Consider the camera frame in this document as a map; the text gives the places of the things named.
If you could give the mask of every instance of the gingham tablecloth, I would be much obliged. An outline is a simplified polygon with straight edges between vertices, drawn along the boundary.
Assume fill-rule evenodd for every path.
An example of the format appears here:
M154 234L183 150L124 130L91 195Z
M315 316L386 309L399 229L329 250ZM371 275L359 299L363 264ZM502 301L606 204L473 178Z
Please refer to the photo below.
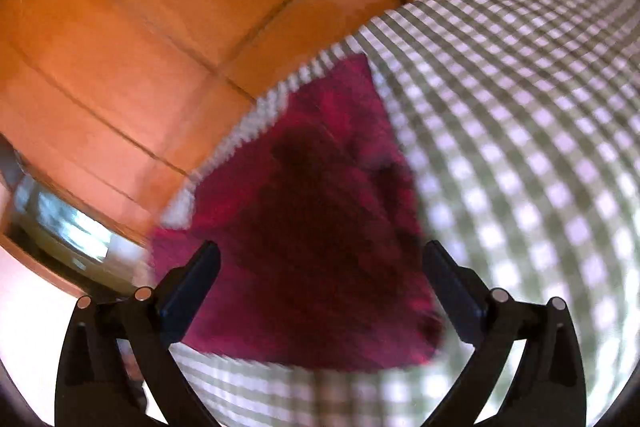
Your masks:
M259 100L166 224L188 222L194 184L273 123L289 92L364 52L415 175L425 241L516 299L568 302L593 424L638 358L639 23L640 0L414 0L388 11ZM523 347L481 417L497 411ZM370 375L171 350L230 427L409 427L472 348L449 327L433 362Z

